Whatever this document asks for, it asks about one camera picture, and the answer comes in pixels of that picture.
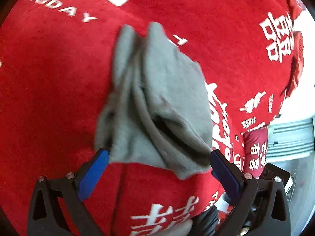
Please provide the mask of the operator right hand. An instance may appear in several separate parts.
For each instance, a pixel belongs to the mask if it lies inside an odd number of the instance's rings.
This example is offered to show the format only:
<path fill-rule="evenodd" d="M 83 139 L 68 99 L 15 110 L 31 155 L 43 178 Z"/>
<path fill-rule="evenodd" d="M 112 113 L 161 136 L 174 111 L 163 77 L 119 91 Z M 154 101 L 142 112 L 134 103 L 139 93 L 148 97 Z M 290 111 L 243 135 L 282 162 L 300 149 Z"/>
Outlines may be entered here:
<path fill-rule="evenodd" d="M 213 236 L 218 225 L 218 210 L 212 206 L 202 214 L 192 218 L 193 225 L 188 236 Z"/>

